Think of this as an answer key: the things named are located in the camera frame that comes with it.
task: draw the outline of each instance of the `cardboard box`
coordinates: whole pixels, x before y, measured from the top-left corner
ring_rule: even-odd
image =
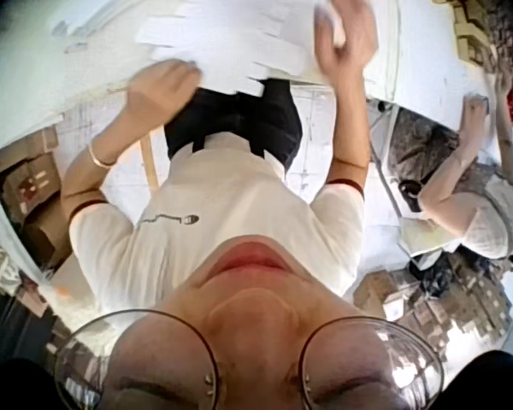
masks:
[[[72,254],[68,221],[58,196],[27,220],[21,241],[43,269],[58,267]]]
[[[51,152],[59,145],[54,126],[30,134],[0,149],[0,173],[13,165]]]
[[[27,216],[61,189],[61,179],[52,154],[24,162],[3,182],[3,200],[9,217],[23,225]]]

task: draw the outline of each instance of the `red sleeve trim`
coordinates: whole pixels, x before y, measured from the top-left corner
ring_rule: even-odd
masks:
[[[72,211],[72,213],[70,214],[70,218],[68,219],[68,224],[72,224],[72,220],[74,219],[74,216],[76,216],[78,214],[79,211],[81,211],[82,209],[85,209],[87,207],[90,207],[91,205],[95,205],[95,204],[98,204],[98,203],[108,203],[106,201],[104,201],[104,199],[94,199],[92,201],[88,201],[88,202],[84,202],[84,203],[81,203],[80,205],[78,205],[78,207],[76,207],[74,209],[74,211]]]
[[[327,185],[336,185],[336,184],[348,185],[351,188],[356,189],[363,197],[363,200],[365,199],[365,193],[363,191],[363,188],[357,182],[355,182],[351,179],[333,179],[332,181],[327,182]]]

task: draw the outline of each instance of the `glasses lens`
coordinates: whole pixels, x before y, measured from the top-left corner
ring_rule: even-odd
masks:
[[[218,373],[201,335],[148,310],[113,313],[76,331],[57,354],[72,409],[213,409]]]
[[[443,385],[431,347],[380,319],[323,326],[306,343],[300,363],[305,399],[317,409],[424,409]]]

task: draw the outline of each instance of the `bracelet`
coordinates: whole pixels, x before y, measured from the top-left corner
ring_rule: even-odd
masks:
[[[91,145],[91,143],[87,144],[87,149],[89,150],[89,155],[90,155],[91,159],[93,160],[93,163],[95,165],[97,165],[98,167],[101,167],[104,169],[111,169],[114,165],[116,165],[116,163],[104,164],[100,160],[98,160],[97,157],[95,156],[95,153],[93,152],[93,146]]]

